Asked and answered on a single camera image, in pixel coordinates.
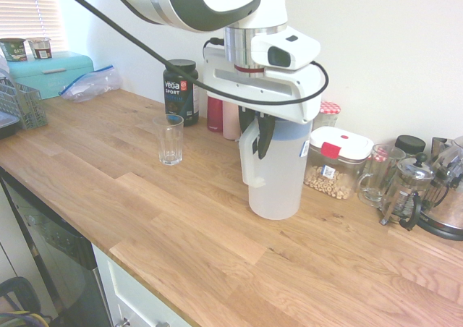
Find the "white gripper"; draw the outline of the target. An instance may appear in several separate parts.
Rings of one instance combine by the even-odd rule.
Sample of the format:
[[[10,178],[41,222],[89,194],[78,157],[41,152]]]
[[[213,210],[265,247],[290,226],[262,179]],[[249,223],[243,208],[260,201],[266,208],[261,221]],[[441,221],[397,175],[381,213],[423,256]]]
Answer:
[[[229,99],[217,93],[208,95],[239,106],[241,133],[254,121],[254,111],[263,112],[258,119],[258,158],[264,159],[275,129],[275,117],[291,122],[310,122],[319,113],[321,97],[318,95],[303,103],[289,105],[256,105],[250,101],[290,101],[310,96],[322,88],[322,74],[318,67],[309,64],[297,71],[266,67],[263,76],[240,75],[234,65],[226,60],[225,52],[219,48],[204,50],[203,84],[241,100]]]

